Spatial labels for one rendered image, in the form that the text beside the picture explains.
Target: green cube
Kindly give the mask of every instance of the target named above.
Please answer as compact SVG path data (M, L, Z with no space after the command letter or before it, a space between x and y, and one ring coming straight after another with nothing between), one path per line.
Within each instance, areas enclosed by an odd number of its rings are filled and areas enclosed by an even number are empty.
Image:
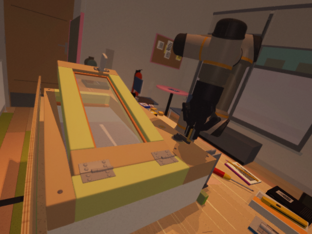
M209 197L208 194L205 193L204 190L202 190L197 198L197 202L202 206L207 201L207 198Z

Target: screwdriver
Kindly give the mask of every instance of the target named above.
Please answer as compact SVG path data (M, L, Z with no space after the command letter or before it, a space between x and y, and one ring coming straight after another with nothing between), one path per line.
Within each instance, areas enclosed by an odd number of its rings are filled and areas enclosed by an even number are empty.
M214 168L213 173L215 173L216 175L220 176L221 178L227 179L227 180L232 180L234 182L236 182L237 184L240 184L241 186L245 187L246 189L249 189L251 191L253 191L252 189L246 187L245 185L242 185L241 183L238 183L237 181L233 180L228 174L226 174L225 172L219 170L218 168Z

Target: table leg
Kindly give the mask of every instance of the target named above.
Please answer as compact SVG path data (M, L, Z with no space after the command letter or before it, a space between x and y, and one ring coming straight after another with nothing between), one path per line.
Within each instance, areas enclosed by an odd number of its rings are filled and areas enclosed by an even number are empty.
M165 116L167 116L168 114L168 111L169 111L169 107L170 107L170 103L171 103L171 100L172 100L172 96L174 94L170 93L170 96L169 96L169 100L168 100L168 103L167 103L167 107L166 107L166 110L165 110Z

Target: robotic arm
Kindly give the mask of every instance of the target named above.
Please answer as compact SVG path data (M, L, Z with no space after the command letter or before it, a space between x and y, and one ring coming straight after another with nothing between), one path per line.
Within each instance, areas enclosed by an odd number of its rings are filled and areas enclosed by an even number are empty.
M173 136L190 143L200 131L218 137L229 123L228 109L245 73L259 54L262 38L246 35L247 25L237 19L222 19L212 35L178 34L173 44L176 55L203 61L192 93L182 104L183 119Z

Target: brown door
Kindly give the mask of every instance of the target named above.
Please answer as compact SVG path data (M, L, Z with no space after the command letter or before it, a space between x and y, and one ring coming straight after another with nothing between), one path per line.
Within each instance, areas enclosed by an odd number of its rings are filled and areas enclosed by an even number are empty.
M74 0L4 0L10 93L35 94L58 88L57 61L67 61Z

